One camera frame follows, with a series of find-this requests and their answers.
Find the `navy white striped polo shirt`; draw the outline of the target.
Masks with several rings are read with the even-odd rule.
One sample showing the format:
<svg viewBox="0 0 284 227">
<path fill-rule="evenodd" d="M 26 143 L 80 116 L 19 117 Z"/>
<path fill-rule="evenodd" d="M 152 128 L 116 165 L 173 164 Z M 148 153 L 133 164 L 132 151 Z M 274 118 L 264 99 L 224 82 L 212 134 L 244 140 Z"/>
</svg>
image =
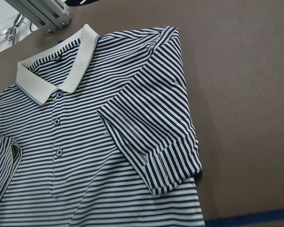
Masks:
<svg viewBox="0 0 284 227">
<path fill-rule="evenodd" d="M 0 93 L 0 227 L 203 227 L 179 31 L 85 25 Z"/>
</svg>

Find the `metal clip hanger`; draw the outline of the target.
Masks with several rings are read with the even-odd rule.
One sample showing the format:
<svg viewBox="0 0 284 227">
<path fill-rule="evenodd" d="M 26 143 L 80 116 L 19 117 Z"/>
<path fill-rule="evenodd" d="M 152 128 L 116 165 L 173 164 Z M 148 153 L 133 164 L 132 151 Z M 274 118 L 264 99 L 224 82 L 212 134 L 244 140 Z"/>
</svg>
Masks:
<svg viewBox="0 0 284 227">
<path fill-rule="evenodd" d="M 9 42 L 12 42 L 12 45 L 16 44 L 16 30 L 17 28 L 21 25 L 21 23 L 24 20 L 24 16 L 21 13 L 18 13 L 14 22 L 13 22 L 13 26 L 9 27 L 5 30 L 3 30 L 2 32 L 0 32 L 0 37 L 4 36 L 5 39 L 7 39 Z"/>
</svg>

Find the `aluminium extrusion frame post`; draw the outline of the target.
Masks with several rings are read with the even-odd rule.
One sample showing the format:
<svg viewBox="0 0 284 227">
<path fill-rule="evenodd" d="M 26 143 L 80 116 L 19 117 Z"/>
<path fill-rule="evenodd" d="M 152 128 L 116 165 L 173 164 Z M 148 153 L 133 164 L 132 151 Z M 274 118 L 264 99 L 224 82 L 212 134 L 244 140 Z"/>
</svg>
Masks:
<svg viewBox="0 0 284 227">
<path fill-rule="evenodd" d="M 71 23 L 70 8 L 62 0 L 6 0 L 45 34 Z"/>
</svg>

